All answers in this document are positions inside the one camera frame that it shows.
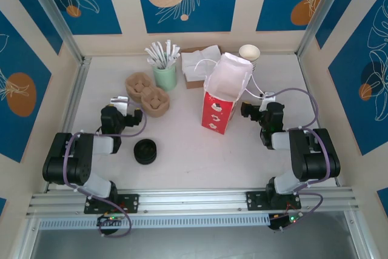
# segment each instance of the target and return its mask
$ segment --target black round object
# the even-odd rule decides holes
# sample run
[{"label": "black round object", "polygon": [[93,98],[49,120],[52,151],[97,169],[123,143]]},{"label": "black round object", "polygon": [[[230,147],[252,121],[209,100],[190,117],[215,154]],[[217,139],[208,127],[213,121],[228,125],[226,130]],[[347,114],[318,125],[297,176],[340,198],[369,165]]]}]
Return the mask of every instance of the black round object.
[{"label": "black round object", "polygon": [[156,159],[156,144],[150,139],[138,141],[133,149],[135,159],[142,165],[148,165]]}]

